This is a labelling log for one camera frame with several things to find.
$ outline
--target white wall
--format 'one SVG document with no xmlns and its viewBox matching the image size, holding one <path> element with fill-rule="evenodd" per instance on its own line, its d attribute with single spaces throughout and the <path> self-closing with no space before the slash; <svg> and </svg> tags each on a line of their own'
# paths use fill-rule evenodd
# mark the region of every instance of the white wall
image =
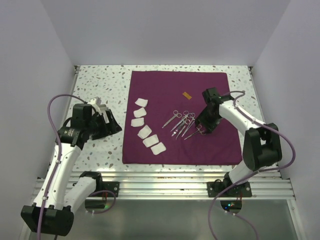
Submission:
<svg viewBox="0 0 320 240">
<path fill-rule="evenodd" d="M 320 198 L 320 1 L 291 0 L 253 68 L 267 121 L 293 141 L 297 159 L 291 178 L 309 239 L 319 239 Z M 291 153 L 285 147 L 282 164 Z"/>
<path fill-rule="evenodd" d="M 42 0 L 74 64 L 252 66 L 290 0 Z"/>
<path fill-rule="evenodd" d="M 18 239 L 54 134 L 47 103 L 69 93 L 73 66 L 39 0 L 0 0 L 0 239 Z M 52 112 L 61 122 L 66 99 Z"/>
</svg>

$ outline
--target terrazzo tabletop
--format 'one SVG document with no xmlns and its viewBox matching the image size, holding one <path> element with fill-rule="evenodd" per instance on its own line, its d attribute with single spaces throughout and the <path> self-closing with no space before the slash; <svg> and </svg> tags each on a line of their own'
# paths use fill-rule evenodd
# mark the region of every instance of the terrazzo tabletop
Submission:
<svg viewBox="0 0 320 240">
<path fill-rule="evenodd" d="M 262 120 L 252 79 L 247 66 L 242 65 L 82 65 L 75 83 L 73 94 L 88 101 L 100 97 L 118 122 L 125 129 L 128 94 L 132 71 L 183 71 L 227 73 L 229 88 L 245 90 L 246 95 L 239 104 L 257 119 Z M 79 103 L 71 99 L 67 118 L 72 107 Z M 241 149 L 244 137 L 239 133 Z M 104 139 L 89 140 L 74 164 L 73 171 L 98 172 L 228 172 L 235 166 L 221 165 L 163 165 L 123 164 L 122 147 L 124 131 Z"/>
</svg>

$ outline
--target maroon mat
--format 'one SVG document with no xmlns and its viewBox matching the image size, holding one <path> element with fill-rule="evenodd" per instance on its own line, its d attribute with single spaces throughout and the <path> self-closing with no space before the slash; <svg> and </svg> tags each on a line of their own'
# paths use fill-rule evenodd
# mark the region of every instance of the maroon mat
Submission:
<svg viewBox="0 0 320 240">
<path fill-rule="evenodd" d="M 176 140 L 170 130 L 178 123 L 174 119 L 165 128 L 162 126 L 173 116 L 187 110 L 196 116 L 206 107 L 202 92 L 216 87 L 220 94 L 229 92 L 228 76 L 222 72 L 173 72 L 173 71 L 133 71 L 131 76 L 128 105 L 125 119 L 123 157 L 124 164 L 181 164 L 181 165 L 237 165 L 242 160 L 237 129 L 223 119 L 211 134 L 197 134 L 184 140 L 196 131 L 192 126 L 184 137 Z M 192 98 L 188 100 L 183 93 Z M 146 148 L 138 132 L 142 127 L 132 127 L 135 104 L 138 98 L 147 99 L 147 115 L 144 124 L 166 151 L 154 155 Z"/>
</svg>

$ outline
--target white gauze pad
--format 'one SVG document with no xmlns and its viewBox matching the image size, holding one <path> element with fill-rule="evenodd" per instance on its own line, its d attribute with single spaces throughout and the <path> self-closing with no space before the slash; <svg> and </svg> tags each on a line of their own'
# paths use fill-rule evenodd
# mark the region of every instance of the white gauze pad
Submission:
<svg viewBox="0 0 320 240">
<path fill-rule="evenodd" d="M 133 111 L 133 115 L 134 115 L 135 118 L 141 118 L 141 117 L 147 115 L 147 112 L 146 112 L 146 110 L 142 107 L 142 108 L 140 108 L 140 109 L 138 109 L 138 110 Z"/>
<path fill-rule="evenodd" d="M 141 139 L 145 139 L 146 137 L 148 137 L 150 135 L 150 133 L 152 132 L 152 130 L 150 129 L 150 127 L 148 125 L 145 125 L 139 132 L 138 132 L 138 136 Z"/>
<path fill-rule="evenodd" d="M 135 118 L 131 120 L 131 126 L 132 127 L 141 127 L 145 125 L 145 119 L 143 117 L 141 118 Z"/>
<path fill-rule="evenodd" d="M 159 142 L 159 139 L 158 139 L 157 134 L 155 134 L 155 135 L 152 135 L 152 136 L 146 138 L 142 142 L 148 148 L 148 147 L 151 147 L 152 145 L 157 144 Z"/>
<path fill-rule="evenodd" d="M 148 104 L 148 100 L 142 99 L 142 98 L 138 98 L 137 101 L 135 101 L 135 104 L 137 104 L 140 107 L 145 108 Z"/>
<path fill-rule="evenodd" d="M 160 142 L 157 145 L 154 145 L 153 147 L 151 147 L 151 151 L 153 152 L 154 155 L 158 155 L 162 152 L 164 152 L 166 149 L 165 145 Z"/>
</svg>

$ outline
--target cable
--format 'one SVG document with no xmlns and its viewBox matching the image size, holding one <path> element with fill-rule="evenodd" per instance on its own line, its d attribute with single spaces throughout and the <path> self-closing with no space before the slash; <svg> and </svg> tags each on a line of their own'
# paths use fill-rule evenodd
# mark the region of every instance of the cable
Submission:
<svg viewBox="0 0 320 240">
<path fill-rule="evenodd" d="M 74 96 L 74 95 L 71 95 L 71 94 L 59 94 L 59 95 L 56 95 L 48 103 L 46 111 L 47 111 L 48 119 L 49 119 L 51 127 L 52 127 L 52 129 L 54 131 L 54 134 L 55 134 L 55 137 L 56 137 L 56 141 L 57 141 L 57 144 L 58 144 L 58 155 L 57 155 L 57 162 L 54 165 L 54 168 L 53 168 L 52 173 L 51 173 L 51 175 L 49 177 L 48 183 L 47 183 L 47 185 L 45 187 L 44 194 L 43 194 L 43 199 L 42 199 L 42 204 L 41 204 L 40 214 L 39 214 L 39 220 L 38 220 L 38 226 L 37 226 L 37 230 L 36 230 L 36 238 L 37 238 L 37 240 L 41 240 L 41 225 L 42 225 L 42 218 L 43 218 L 43 215 L 44 215 L 46 200 L 48 198 L 48 191 L 49 191 L 51 182 L 52 182 L 52 180 L 54 178 L 54 175 L 55 175 L 55 173 L 57 171 L 57 168 L 59 166 L 59 161 L 61 159 L 62 144 L 61 144 L 61 140 L 60 140 L 58 131 L 56 129 L 54 121 L 52 120 L 51 113 L 50 113 L 50 107 L 51 107 L 52 102 L 55 99 L 59 98 L 59 97 L 72 97 L 72 98 L 80 100 L 83 103 L 86 103 L 80 97 L 77 97 L 77 96 Z"/>
<path fill-rule="evenodd" d="M 233 100 L 233 106 L 237 109 L 237 111 L 238 111 L 241 115 L 243 115 L 245 118 L 247 118 L 248 120 L 250 120 L 250 121 L 253 122 L 254 124 L 256 124 L 256 125 L 258 125 L 258 126 L 260 126 L 260 127 L 262 127 L 262 128 L 265 128 L 265 129 L 267 129 L 267 130 L 269 130 L 269 131 L 271 131 L 271 132 L 273 132 L 273 133 L 278 134 L 280 137 L 282 137 L 282 138 L 289 144 L 289 146 L 290 146 L 290 148 L 291 148 L 291 150 L 292 150 L 292 159 L 290 160 L 290 162 L 288 162 L 287 164 L 285 164 L 285 165 L 283 165 L 283 166 L 280 166 L 280 167 L 272 167 L 272 168 L 267 168 L 267 169 L 261 169 L 261 170 L 258 170 L 258 171 L 254 171 L 254 172 L 250 173 L 249 175 L 243 177 L 242 179 L 236 181 L 236 182 L 233 183 L 232 185 L 228 186 L 227 188 L 225 188 L 223 191 L 221 191 L 219 194 L 217 194 L 217 195 L 215 196 L 215 198 L 212 200 L 212 202 L 211 202 L 211 204 L 210 204 L 210 207 L 209 207 L 209 210 L 208 210 L 208 216 L 207 216 L 209 228 L 210 228 L 211 234 L 212 234 L 212 236 L 214 237 L 215 240 L 218 240 L 218 238 L 217 238 L 217 235 L 215 234 L 214 229 L 213 229 L 212 224 L 211 224 L 211 218 L 210 218 L 210 215 L 211 215 L 211 214 L 210 214 L 210 213 L 211 213 L 211 210 L 212 210 L 212 208 L 213 208 L 213 206 L 214 206 L 217 198 L 219 198 L 222 194 L 224 194 L 224 193 L 227 192 L 228 190 L 232 189 L 232 188 L 233 188 L 234 186 L 236 186 L 237 184 L 239 184 L 239 183 L 241 183 L 241 182 L 243 182 L 243 181 L 245 181 L 245 180 L 247 180 L 247 179 L 255 176 L 255 175 L 258 174 L 258 173 L 285 169 L 285 168 L 289 167 L 290 165 L 292 165 L 292 164 L 294 163 L 295 159 L 296 159 L 296 150 L 295 150 L 295 147 L 294 147 L 294 145 L 292 144 L 292 142 L 291 142 L 285 135 L 283 135 L 282 133 L 280 133 L 279 131 L 277 131 L 277 130 L 271 128 L 271 127 L 268 127 L 268 126 L 266 126 L 266 125 L 263 125 L 263 124 L 255 121 L 255 120 L 253 120 L 251 117 L 249 117 L 247 114 L 245 114 L 245 113 L 236 105 L 237 100 L 238 100 L 239 98 L 243 97 L 243 96 L 246 94 L 245 91 L 230 91 L 230 92 L 226 93 L 225 95 L 231 94 L 231 93 L 241 93 L 239 96 L 237 96 L 237 97 L 234 98 L 234 100 Z M 254 225 L 253 225 L 251 222 L 249 222 L 247 219 L 245 219 L 244 217 L 242 217 L 242 216 L 240 216 L 240 215 L 235 214 L 235 216 L 238 217 L 238 218 L 240 218 L 240 219 L 242 219 L 242 220 L 245 221 L 246 223 L 248 223 L 248 224 L 252 227 L 252 229 L 254 230 L 256 239 L 257 239 L 257 240 L 260 239 L 260 238 L 259 238 L 259 235 L 258 235 L 257 229 L 254 227 Z"/>
<path fill-rule="evenodd" d="M 97 194 L 103 194 L 103 193 L 106 193 L 106 194 L 111 194 L 113 197 L 114 197 L 114 200 L 111 204 L 111 206 L 105 210 L 102 210 L 102 211 L 88 211 L 89 213 L 92 213 L 92 214 L 103 214 L 105 212 L 108 212 L 110 209 L 113 208 L 113 206 L 116 204 L 116 200 L 117 200 L 117 197 L 116 197 L 116 194 L 112 191 L 109 191 L 109 190 L 101 190 L 101 191 L 96 191 L 96 192 L 93 192 L 89 195 L 89 197 L 92 197 L 92 196 L 95 196 Z"/>
</svg>

